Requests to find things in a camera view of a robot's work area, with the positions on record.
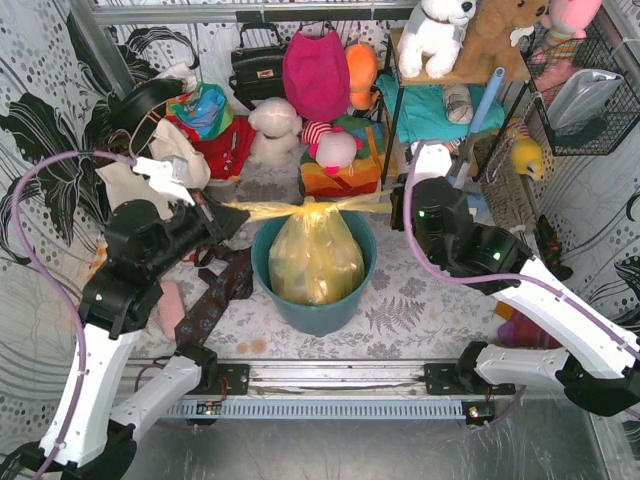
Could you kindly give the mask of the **yellow plastic trash bag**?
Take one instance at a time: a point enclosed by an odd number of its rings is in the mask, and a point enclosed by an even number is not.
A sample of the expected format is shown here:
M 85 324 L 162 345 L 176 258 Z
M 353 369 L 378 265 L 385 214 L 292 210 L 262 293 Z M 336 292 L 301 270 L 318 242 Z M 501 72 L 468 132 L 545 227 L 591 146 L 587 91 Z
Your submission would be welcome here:
M 336 303 L 353 293 L 364 281 L 361 247 L 343 219 L 344 212 L 389 213 L 385 191 L 301 205 L 282 202 L 229 202 L 249 213 L 251 222 L 285 220 L 268 255 L 272 291 L 297 305 Z

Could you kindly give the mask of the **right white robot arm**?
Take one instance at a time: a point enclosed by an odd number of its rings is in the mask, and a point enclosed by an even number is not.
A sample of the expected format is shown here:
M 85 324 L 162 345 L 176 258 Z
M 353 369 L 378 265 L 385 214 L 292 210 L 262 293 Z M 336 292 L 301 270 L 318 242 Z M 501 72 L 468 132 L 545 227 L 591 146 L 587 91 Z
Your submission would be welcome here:
M 443 177 L 403 177 L 391 193 L 392 227 L 443 281 L 465 285 L 524 314 L 557 341 L 545 349 L 472 341 L 455 365 L 468 392 L 519 384 L 562 392 L 613 416 L 639 404 L 639 338 L 566 288 L 509 231 L 478 223 L 464 192 Z

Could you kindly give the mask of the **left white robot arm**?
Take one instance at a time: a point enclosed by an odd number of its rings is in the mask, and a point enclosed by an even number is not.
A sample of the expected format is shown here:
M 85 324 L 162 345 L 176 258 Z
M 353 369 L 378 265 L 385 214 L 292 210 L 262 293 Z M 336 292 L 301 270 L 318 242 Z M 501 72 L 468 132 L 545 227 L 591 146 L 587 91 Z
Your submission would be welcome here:
M 58 410 L 44 437 L 18 447 L 1 476 L 25 470 L 36 478 L 120 479 L 138 445 L 170 406 L 218 383 L 218 361 L 204 343 L 230 300 L 252 290 L 249 250 L 230 250 L 248 212 L 192 190 L 168 220 L 147 200 L 116 208 L 105 230 L 107 259 L 72 309 L 81 323 L 76 353 Z M 163 295 L 162 276 L 188 253 L 209 248 L 226 261 L 219 291 L 207 292 L 204 312 L 179 323 L 177 348 L 161 371 L 121 404 L 114 402 L 135 343 Z

